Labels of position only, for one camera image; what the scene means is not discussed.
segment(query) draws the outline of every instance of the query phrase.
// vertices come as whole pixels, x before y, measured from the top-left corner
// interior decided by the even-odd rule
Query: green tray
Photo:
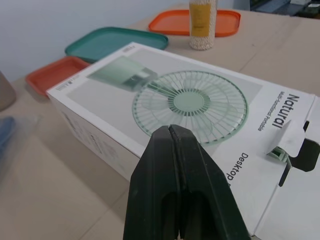
[[[156,49],[165,49],[168,38],[165,35],[120,27],[96,29],[69,45],[64,51],[67,56],[81,58],[95,63],[131,42]]]

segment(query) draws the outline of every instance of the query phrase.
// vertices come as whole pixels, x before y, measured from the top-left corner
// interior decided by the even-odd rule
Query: box flap
[[[268,152],[272,152],[276,148],[281,148],[290,157],[297,157],[305,140],[305,131],[303,126],[290,120],[277,133],[274,141],[270,145]]]
[[[320,142],[320,102],[316,98],[308,118],[306,139]],[[320,164],[309,172],[292,168],[274,197],[256,236],[262,240],[319,239]]]

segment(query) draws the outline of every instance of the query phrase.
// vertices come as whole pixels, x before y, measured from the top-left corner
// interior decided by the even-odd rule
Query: orange tray
[[[236,34],[241,14],[230,10],[218,10],[215,36],[227,37]],[[171,10],[160,13],[150,24],[149,31],[168,35],[190,35],[189,10]]]
[[[26,76],[25,81],[40,95],[47,96],[46,91],[77,72],[85,69],[90,63],[74,56],[66,56],[44,66]]]

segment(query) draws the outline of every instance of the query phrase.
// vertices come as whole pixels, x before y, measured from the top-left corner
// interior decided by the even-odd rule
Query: printed fan illustration
[[[88,77],[138,91],[132,114],[149,136],[161,126],[176,124],[190,129],[202,145],[216,144],[236,134],[247,119],[244,94],[213,73],[190,70],[158,76],[122,56]]]

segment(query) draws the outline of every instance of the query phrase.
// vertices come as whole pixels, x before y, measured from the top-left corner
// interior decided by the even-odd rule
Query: white cardboard box
[[[320,234],[319,166],[292,168],[280,187],[287,164],[267,155],[278,146],[296,157],[305,138],[320,142],[318,97],[136,43],[48,95],[74,136],[127,180],[151,133],[178,124],[224,171],[251,235]]]

